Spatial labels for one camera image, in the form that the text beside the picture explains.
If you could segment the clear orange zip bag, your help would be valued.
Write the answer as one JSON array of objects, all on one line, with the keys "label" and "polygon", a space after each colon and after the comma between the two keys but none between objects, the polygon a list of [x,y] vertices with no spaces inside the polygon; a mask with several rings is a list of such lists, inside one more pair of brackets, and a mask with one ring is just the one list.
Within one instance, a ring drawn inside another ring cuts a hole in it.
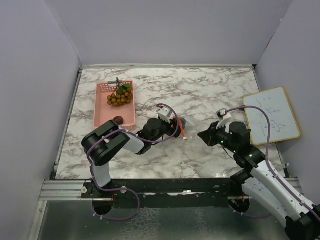
[{"label": "clear orange zip bag", "polygon": [[186,120],[185,129],[180,134],[180,138],[184,141],[191,141],[198,138],[198,133],[202,130],[203,122],[191,116],[181,115],[180,118]]}]

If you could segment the dark red fake fruit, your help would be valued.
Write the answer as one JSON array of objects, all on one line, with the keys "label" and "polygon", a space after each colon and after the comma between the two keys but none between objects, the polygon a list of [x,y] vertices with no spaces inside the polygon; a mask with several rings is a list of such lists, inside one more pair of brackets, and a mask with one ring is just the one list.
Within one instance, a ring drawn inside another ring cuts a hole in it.
[{"label": "dark red fake fruit", "polygon": [[124,119],[121,116],[116,116],[113,118],[113,121],[117,124],[117,125],[123,125],[124,124]]}]

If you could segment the brown fake grape bunch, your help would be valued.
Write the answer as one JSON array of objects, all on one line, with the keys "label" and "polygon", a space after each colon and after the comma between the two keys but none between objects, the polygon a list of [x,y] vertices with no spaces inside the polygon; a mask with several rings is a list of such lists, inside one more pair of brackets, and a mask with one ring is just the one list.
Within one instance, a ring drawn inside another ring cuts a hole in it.
[{"label": "brown fake grape bunch", "polygon": [[133,85],[121,82],[118,77],[115,84],[115,90],[106,97],[107,104],[114,107],[130,104],[133,100]]}]

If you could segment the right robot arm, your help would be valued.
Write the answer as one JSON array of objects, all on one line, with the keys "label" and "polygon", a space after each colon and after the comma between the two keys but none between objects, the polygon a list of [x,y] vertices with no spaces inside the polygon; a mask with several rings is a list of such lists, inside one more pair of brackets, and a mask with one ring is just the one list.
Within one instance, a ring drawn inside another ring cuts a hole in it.
[{"label": "right robot arm", "polygon": [[229,131],[214,122],[197,135],[209,147],[221,145],[233,152],[241,171],[231,177],[229,189],[243,193],[267,209],[284,227],[291,240],[315,240],[320,236],[320,207],[305,198],[279,172],[265,154],[251,144],[250,129],[233,122]]}]

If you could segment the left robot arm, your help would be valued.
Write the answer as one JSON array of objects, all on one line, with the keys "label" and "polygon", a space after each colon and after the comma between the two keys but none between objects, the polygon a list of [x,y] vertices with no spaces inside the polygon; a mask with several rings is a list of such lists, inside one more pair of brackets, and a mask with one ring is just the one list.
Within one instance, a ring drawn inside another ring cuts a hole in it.
[{"label": "left robot arm", "polygon": [[96,130],[86,135],[81,145],[89,160],[90,172],[94,181],[93,191],[97,196],[106,197],[111,190],[109,162],[122,149],[136,155],[143,155],[152,146],[163,143],[171,138],[177,138],[185,127],[185,120],[176,117],[169,122],[151,118],[137,133],[132,133],[120,127],[114,120],[109,120]]}]

